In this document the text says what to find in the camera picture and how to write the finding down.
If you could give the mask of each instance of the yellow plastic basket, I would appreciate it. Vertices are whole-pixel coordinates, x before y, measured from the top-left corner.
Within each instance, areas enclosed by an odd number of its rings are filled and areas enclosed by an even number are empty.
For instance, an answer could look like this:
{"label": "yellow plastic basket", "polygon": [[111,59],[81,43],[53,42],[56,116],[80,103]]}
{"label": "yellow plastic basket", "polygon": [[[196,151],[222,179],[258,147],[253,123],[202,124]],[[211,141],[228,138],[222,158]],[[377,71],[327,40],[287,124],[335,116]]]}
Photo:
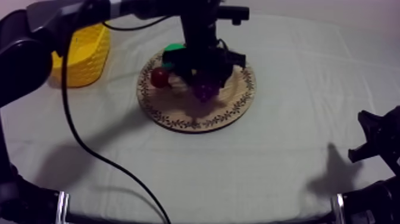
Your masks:
{"label": "yellow plastic basket", "polygon": [[[74,33],[68,55],[68,87],[87,86],[98,80],[110,49],[110,31],[101,24]],[[61,83],[61,60],[55,52],[52,77]]]}

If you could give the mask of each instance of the round wooden tray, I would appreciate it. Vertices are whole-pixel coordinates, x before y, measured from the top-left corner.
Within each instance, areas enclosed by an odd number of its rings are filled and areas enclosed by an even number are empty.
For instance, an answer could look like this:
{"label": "round wooden tray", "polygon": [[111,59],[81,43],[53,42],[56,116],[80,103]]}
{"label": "round wooden tray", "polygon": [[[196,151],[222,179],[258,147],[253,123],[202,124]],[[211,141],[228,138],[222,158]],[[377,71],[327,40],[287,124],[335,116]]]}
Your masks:
{"label": "round wooden tray", "polygon": [[151,85],[151,71],[161,66],[161,60],[159,52],[144,66],[137,81],[137,98],[147,115],[167,129],[185,133],[221,129],[240,118],[254,99],[255,77],[249,65],[245,69],[235,66],[219,96],[201,103],[174,74],[169,79],[172,88]]}

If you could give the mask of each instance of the white table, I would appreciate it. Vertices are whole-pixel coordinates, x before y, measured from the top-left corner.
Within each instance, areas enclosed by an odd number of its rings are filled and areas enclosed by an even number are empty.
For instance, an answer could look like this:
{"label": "white table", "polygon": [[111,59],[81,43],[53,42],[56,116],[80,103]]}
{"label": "white table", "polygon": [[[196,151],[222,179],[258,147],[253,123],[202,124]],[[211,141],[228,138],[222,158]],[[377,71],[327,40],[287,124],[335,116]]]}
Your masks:
{"label": "white table", "polygon": [[[113,25],[138,23],[125,17]],[[113,32],[100,80],[69,91],[85,142],[140,177],[172,222],[309,216],[328,211],[335,193],[393,175],[378,157],[350,164],[347,149],[365,141],[357,112],[384,115],[400,104],[399,39],[256,14],[239,27],[219,21],[217,28],[247,55],[257,78],[252,106],[227,128],[174,133],[138,106],[136,80],[147,59],[183,41],[178,18],[140,32]],[[28,181],[71,193],[72,211],[160,222],[136,183],[75,143],[59,89],[45,84],[1,112],[11,160]]]}

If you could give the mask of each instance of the black cable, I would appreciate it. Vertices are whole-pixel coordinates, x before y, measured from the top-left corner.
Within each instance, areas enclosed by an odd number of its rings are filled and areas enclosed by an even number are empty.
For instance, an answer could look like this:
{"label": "black cable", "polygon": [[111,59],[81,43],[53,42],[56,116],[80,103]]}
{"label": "black cable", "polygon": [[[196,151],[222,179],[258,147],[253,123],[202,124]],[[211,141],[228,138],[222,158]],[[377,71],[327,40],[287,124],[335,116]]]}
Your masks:
{"label": "black cable", "polygon": [[168,18],[171,18],[171,17],[172,17],[171,15],[168,15],[168,16],[165,16],[165,17],[163,17],[163,18],[161,18],[161,19],[159,19],[159,20],[156,20],[156,21],[154,21],[154,22],[152,22],[152,23],[146,24],[146,25],[144,25],[144,26],[138,26],[138,27],[132,27],[132,28],[114,27],[114,26],[110,26],[109,24],[106,24],[105,22],[102,22],[102,24],[103,24],[103,26],[109,28],[110,30],[116,30],[116,31],[136,31],[136,30],[141,30],[141,29],[144,29],[144,28],[147,28],[147,27],[154,26],[154,25],[156,25],[157,23],[160,23],[160,22],[162,22],[162,21],[164,21],[164,20],[166,20],[166,19],[168,19]]}
{"label": "black cable", "polygon": [[129,177],[131,177],[134,181],[136,181],[149,195],[150,197],[154,200],[158,208],[161,210],[161,213],[164,215],[165,221],[167,224],[171,224],[170,218],[168,217],[167,212],[165,212],[164,207],[161,205],[161,203],[158,201],[157,197],[150,191],[150,189],[139,179],[137,178],[134,174],[130,173],[127,169],[123,168],[119,164],[97,154],[93,150],[91,150],[80,138],[74,122],[72,120],[71,116],[71,111],[70,111],[70,106],[68,104],[68,94],[67,94],[67,62],[68,62],[68,52],[72,40],[72,35],[73,32],[76,28],[76,24],[81,16],[81,13],[91,4],[93,0],[87,0],[85,1],[82,6],[79,9],[79,12],[76,14],[74,21],[72,23],[71,30],[69,32],[69,36],[67,38],[67,42],[65,43],[65,49],[63,50],[64,56],[62,58],[62,67],[61,67],[61,93],[62,93],[62,104],[64,106],[64,112],[65,112],[65,118],[67,119],[67,123],[71,129],[72,135],[74,136],[75,140],[78,142],[78,144],[90,155],[96,157],[97,159],[108,163],[109,165],[115,167],[116,169],[122,171]]}

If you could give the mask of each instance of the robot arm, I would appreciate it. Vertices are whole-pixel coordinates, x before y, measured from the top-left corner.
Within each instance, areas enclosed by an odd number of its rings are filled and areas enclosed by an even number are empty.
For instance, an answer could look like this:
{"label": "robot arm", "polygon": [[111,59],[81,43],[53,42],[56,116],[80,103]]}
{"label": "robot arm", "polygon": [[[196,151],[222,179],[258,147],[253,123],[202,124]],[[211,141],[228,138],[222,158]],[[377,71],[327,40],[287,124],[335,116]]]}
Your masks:
{"label": "robot arm", "polygon": [[[215,48],[218,18],[234,25],[249,19],[248,8],[221,7],[220,1],[90,0],[79,21],[76,14],[86,0],[37,2],[14,11],[0,20],[0,108],[43,85],[52,68],[51,52],[63,56],[72,31],[113,18],[178,15],[191,52]],[[18,175],[8,157],[0,118],[0,217],[17,223],[65,223],[67,203],[67,194],[37,187]]]}

